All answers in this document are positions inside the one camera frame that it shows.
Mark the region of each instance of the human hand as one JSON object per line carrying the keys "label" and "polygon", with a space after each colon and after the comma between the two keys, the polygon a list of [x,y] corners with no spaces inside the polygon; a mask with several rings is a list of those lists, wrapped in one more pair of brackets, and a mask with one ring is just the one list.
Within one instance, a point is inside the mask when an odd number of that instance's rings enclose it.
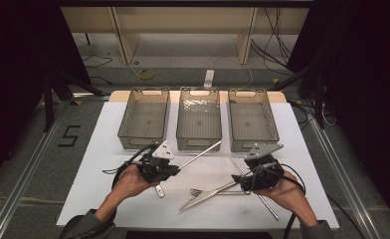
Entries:
{"label": "human hand", "polygon": [[[285,176],[297,181],[296,177],[286,170]],[[275,187],[256,190],[254,193],[273,199],[275,203],[294,213],[305,226],[314,226],[318,223],[303,192],[288,180],[282,178]]]}
{"label": "human hand", "polygon": [[130,165],[123,171],[113,190],[95,213],[95,217],[101,223],[105,223],[124,199],[136,196],[145,189],[158,184],[159,182],[145,181],[136,165]]}

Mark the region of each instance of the white table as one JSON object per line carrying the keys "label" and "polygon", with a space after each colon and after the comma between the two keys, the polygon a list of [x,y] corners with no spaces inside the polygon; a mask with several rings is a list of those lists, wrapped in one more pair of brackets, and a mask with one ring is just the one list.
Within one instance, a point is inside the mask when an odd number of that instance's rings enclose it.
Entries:
{"label": "white table", "polygon": [[[255,194],[216,195],[192,208],[179,211],[193,198],[189,194],[189,188],[215,189],[231,181],[231,174],[239,174],[229,158],[235,158],[239,166],[248,171],[243,161],[244,154],[230,151],[226,101],[223,101],[223,96],[225,95],[222,95],[221,100],[223,132],[221,149],[205,154],[184,167],[176,176],[161,182],[165,197],[159,198],[154,189],[148,189],[137,197],[126,199],[117,209],[114,220],[117,227],[156,231],[268,231],[286,228],[291,213],[267,199],[280,216],[280,220],[277,221]],[[175,154],[171,164],[182,165],[195,153],[177,150],[175,134],[178,104],[174,100],[178,99],[178,92],[171,92],[171,99],[167,141]],[[287,103],[271,106],[280,143],[285,146],[274,152],[273,156],[300,174],[306,185],[306,196],[317,218],[327,220],[332,229],[339,228],[291,106]],[[113,179],[113,175],[101,171],[119,167],[136,153],[136,150],[124,150],[117,137],[125,108],[126,103],[104,104],[57,225],[64,226],[72,217],[83,215],[90,208],[98,208],[109,193]],[[298,227],[299,223],[296,221],[292,228]]]}

